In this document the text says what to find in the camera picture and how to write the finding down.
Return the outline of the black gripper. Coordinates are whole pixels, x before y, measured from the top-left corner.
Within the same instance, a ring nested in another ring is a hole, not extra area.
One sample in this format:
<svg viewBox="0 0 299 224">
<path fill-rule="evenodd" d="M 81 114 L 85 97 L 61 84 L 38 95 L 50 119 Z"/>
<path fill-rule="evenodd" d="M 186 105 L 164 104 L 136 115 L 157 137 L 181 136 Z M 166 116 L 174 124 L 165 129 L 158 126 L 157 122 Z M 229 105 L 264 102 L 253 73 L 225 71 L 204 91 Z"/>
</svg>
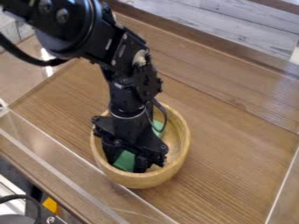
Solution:
<svg viewBox="0 0 299 224">
<path fill-rule="evenodd" d="M 144 173 L 152 165 L 164 166 L 168 146 L 152 128 L 164 133 L 162 127 L 154 127 L 153 115 L 144 112 L 136 117 L 94 115 L 92 117 L 93 135 L 100 138 L 108 163 L 118 167 L 118 158 L 124 150 L 134 154 L 133 173 Z"/>
</svg>

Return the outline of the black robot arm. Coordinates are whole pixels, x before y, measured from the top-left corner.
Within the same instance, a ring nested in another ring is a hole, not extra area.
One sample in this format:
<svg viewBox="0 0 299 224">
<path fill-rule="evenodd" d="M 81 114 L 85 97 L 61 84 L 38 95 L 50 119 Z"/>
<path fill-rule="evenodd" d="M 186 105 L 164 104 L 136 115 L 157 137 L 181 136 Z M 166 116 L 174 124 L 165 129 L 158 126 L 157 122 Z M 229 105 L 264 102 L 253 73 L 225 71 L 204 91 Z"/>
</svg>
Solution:
<svg viewBox="0 0 299 224">
<path fill-rule="evenodd" d="M 145 41 L 117 23 L 100 0 L 0 0 L 0 9 L 34 29 L 52 59 L 36 59 L 0 34 L 0 46 L 20 60 L 54 67 L 74 58 L 97 64 L 104 75 L 108 115 L 92 117 L 108 163 L 125 172 L 144 173 L 164 166 L 168 146 L 157 136 L 154 99 L 162 91 Z"/>
</svg>

